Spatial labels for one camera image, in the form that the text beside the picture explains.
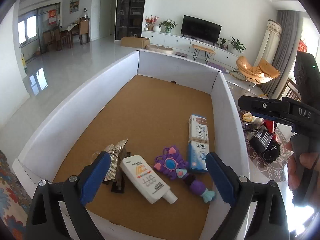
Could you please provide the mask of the person right hand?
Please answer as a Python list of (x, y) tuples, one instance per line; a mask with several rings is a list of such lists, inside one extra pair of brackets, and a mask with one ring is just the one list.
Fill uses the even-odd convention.
[(291, 191), (298, 189), (301, 184), (303, 170), (319, 172), (319, 153), (302, 153), (297, 155), (294, 152), (287, 164), (288, 184)]

